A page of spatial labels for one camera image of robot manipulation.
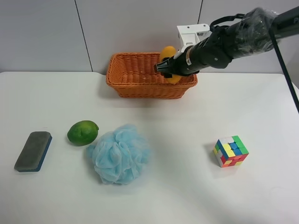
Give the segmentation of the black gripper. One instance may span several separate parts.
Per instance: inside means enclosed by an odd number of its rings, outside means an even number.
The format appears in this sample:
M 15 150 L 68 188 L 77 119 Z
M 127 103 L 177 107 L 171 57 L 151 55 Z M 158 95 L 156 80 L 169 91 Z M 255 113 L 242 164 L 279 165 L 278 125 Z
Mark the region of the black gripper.
M 200 43 L 188 47 L 178 57 L 167 57 L 155 65 L 155 71 L 161 72 L 164 78 L 172 78 L 172 74 L 191 75 L 201 69 L 213 67 L 224 69 L 232 62 L 229 47 L 233 45 L 233 34 L 228 31 L 213 32 Z

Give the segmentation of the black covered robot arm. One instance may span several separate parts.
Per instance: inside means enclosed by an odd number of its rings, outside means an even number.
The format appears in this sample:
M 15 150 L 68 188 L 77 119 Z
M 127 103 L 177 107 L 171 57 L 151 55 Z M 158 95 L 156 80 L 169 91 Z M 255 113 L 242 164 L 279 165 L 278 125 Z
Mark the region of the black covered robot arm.
M 261 54 L 277 47 L 279 40 L 299 33 L 298 7 L 276 14 L 255 8 L 247 14 L 225 16 L 210 24 L 211 34 L 197 44 L 155 65 L 166 78 L 187 77 L 212 67 L 226 68 L 234 59 Z

